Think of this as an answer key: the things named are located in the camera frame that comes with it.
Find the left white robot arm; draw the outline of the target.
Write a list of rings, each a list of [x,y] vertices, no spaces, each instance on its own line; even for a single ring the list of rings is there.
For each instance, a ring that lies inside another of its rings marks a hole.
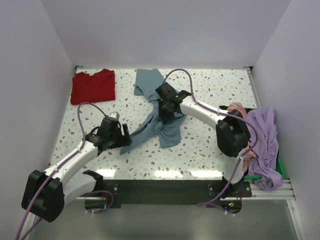
[[[21,207],[26,211],[53,222],[67,203],[66,185],[87,163],[109,149],[129,146],[132,143],[128,125],[119,122],[119,113],[103,118],[101,125],[85,135],[72,152],[44,171],[34,170],[27,179]]]

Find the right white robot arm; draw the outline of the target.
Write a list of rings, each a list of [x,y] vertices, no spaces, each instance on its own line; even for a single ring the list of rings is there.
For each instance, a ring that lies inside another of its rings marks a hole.
[[[251,138],[242,114],[238,110],[228,112],[196,101],[190,92],[177,92],[167,82],[156,88],[155,92],[159,96],[159,120],[166,122],[183,114],[215,130],[217,147],[225,161],[222,189],[227,196],[235,196],[241,190],[240,185],[244,180],[242,165]]]

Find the blue-grey t-shirt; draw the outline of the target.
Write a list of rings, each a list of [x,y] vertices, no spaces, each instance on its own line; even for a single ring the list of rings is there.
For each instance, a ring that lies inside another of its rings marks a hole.
[[[159,136],[161,148],[170,148],[181,142],[181,124],[187,116],[185,114],[176,113],[174,119],[167,121],[159,120],[160,97],[156,93],[158,88],[164,82],[164,77],[158,69],[138,69],[136,71],[134,95],[144,96],[149,103],[153,105],[153,110],[140,126],[130,134],[132,143],[124,146],[120,150],[120,154],[124,155],[131,152],[149,139]]]

